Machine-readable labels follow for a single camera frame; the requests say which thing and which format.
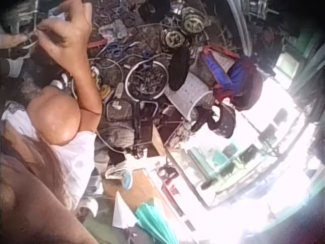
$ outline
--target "person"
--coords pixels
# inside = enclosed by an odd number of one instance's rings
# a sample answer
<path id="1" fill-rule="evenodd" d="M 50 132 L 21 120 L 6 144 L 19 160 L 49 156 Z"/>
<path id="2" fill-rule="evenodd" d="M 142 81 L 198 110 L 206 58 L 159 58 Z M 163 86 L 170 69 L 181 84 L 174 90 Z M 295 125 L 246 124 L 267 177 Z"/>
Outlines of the person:
<path id="1" fill-rule="evenodd" d="M 2 243 L 96 243 L 73 215 L 94 169 L 102 103 L 87 42 L 91 4 L 67 0 L 69 20 L 43 20 L 39 45 L 66 69 L 78 99 L 45 87 L 25 109 L 6 103 L 1 118 Z"/>

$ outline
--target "long hair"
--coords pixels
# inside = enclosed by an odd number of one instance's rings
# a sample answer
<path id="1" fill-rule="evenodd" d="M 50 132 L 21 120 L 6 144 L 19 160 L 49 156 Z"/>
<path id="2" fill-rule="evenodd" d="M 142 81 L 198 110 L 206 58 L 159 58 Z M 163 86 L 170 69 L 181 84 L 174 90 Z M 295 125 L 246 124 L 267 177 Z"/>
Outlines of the long hair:
<path id="1" fill-rule="evenodd" d="M 20 161 L 64 206 L 67 206 L 63 171 L 53 150 L 43 141 L 35 141 L 26 136 L 22 136 L 22 140 L 33 155 L 32 162 L 24 160 L 3 135 L 1 135 L 2 153 Z"/>

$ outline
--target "umbrella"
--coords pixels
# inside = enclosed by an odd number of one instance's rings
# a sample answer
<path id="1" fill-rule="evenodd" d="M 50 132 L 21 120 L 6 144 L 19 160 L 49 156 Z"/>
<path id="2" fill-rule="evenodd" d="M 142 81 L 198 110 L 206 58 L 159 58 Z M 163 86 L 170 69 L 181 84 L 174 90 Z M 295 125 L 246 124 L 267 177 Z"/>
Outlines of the umbrella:
<path id="1" fill-rule="evenodd" d="M 165 244 L 178 244 L 174 231 L 170 228 L 159 208 L 142 203 L 136 211 L 139 225 L 154 238 Z"/>

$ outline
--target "clutter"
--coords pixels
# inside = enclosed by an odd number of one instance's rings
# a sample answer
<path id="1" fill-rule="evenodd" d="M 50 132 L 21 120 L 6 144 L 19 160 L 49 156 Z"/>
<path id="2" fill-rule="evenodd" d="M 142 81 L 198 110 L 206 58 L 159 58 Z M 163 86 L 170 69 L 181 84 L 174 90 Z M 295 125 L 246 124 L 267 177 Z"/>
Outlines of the clutter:
<path id="1" fill-rule="evenodd" d="M 106 51 L 111 54 L 113 58 L 120 59 L 129 48 L 134 47 L 138 43 L 139 42 L 133 42 L 130 45 L 120 45 L 117 42 L 110 42 L 106 47 Z"/>
<path id="2" fill-rule="evenodd" d="M 125 79 L 126 94 L 134 101 L 159 98 L 169 81 L 166 67 L 157 61 L 136 64 Z"/>
<path id="3" fill-rule="evenodd" d="M 98 32 L 104 39 L 107 39 L 108 42 L 114 39 L 122 40 L 127 37 L 126 27 L 120 19 L 115 20 L 111 24 L 101 26 Z"/>
<path id="4" fill-rule="evenodd" d="M 146 23 L 163 20 L 171 8 L 170 0 L 149 0 L 139 7 L 139 14 Z"/>
<path id="5" fill-rule="evenodd" d="M 191 136 L 191 124 L 183 121 L 166 141 L 165 145 L 176 148 L 181 142 L 187 142 Z"/>

